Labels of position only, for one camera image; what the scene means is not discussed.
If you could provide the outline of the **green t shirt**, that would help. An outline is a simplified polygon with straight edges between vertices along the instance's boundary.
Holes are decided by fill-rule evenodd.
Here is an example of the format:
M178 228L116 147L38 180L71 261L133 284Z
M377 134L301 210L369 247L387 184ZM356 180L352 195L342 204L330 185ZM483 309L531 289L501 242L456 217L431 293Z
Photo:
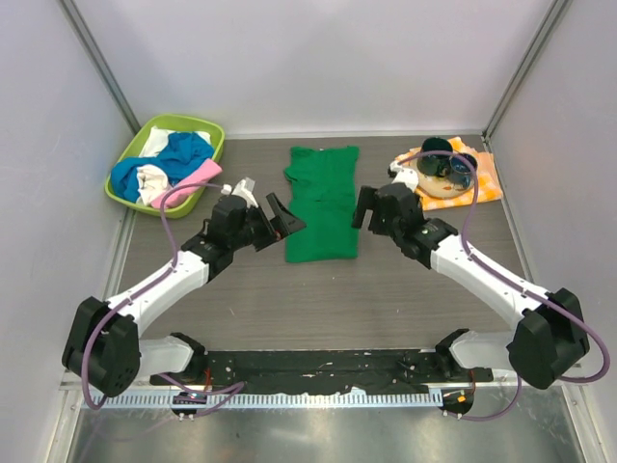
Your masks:
M305 263L355 259L359 231L352 227L356 208L355 173L360 149L315 150L293 147L284 169L292 199L289 210L306 227L286 239L285 260Z

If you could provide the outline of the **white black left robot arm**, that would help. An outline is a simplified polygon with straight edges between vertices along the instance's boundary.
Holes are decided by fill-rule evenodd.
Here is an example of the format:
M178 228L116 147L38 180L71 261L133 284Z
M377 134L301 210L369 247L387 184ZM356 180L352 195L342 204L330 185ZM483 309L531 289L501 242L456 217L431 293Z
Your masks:
M81 378L84 393L97 389L115 397L135 379L161 373L186 385L203 378L203 345L181 333L159 340L142 336L166 310L227 269L236 251L261 251L305 228L275 194L266 200L272 218L255 201L222 197L202 229L174 252L170 262L106 301L89 297L80 303L62 363Z

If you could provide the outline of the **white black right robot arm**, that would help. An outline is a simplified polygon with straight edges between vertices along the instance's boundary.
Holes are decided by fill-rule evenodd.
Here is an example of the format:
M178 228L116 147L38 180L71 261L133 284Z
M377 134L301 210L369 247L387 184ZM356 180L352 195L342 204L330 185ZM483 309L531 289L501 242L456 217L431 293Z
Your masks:
M465 248L454 227L423 216L418 195L405 184L362 187L352 225L389 237L405 257L458 283L507 323L502 333L452 334L435 358L443 379L458 380L472 368L508 369L545 390L588 353L580 304L571 291L550 293Z

